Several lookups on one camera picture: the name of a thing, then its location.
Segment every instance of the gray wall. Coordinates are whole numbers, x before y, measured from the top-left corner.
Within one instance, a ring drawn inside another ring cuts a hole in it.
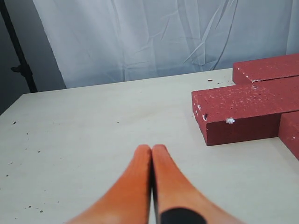
[[[38,91],[64,89],[48,38],[32,0],[5,0]],[[29,93],[25,79],[10,68],[20,63],[0,16],[0,114],[22,94]]]

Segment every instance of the tabletop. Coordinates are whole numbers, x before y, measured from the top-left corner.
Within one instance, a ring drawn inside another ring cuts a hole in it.
[[[114,184],[139,144],[161,143],[242,221],[297,224],[299,162],[279,138],[205,145],[191,92],[228,85],[232,69],[22,95],[0,116],[0,222],[66,222]]]

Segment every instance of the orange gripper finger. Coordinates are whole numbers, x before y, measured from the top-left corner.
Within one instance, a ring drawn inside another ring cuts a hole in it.
[[[152,157],[157,224],[242,224],[187,180],[164,145],[155,145]]]
[[[140,145],[117,182],[94,205],[67,224],[147,224],[151,149]]]

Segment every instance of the table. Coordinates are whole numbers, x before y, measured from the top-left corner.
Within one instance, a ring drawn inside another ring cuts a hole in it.
[[[224,69],[22,95],[0,116],[1,223],[68,221],[113,185],[137,145],[163,143],[227,212],[297,224],[299,162],[279,138],[205,145],[191,91],[233,85],[231,76]]]

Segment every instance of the white fabric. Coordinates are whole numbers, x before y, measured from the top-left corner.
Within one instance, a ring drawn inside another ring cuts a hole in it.
[[[33,0],[67,87],[299,53],[299,0]]]

